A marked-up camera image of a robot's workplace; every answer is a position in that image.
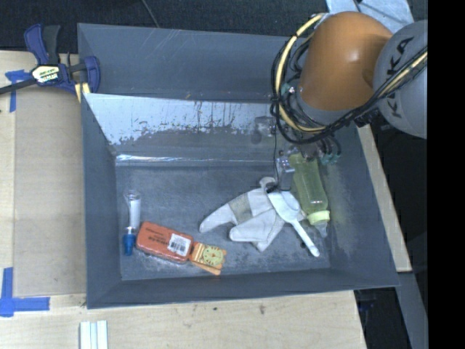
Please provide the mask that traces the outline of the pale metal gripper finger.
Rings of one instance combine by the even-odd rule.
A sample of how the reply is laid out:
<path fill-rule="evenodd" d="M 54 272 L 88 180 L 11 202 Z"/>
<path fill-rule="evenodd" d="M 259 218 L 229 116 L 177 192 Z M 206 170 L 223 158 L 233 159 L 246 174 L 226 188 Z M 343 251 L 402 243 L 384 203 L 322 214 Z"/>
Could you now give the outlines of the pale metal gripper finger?
<path fill-rule="evenodd" d="M 278 190 L 290 191 L 295 169 L 291 166 L 287 157 L 276 159 Z"/>

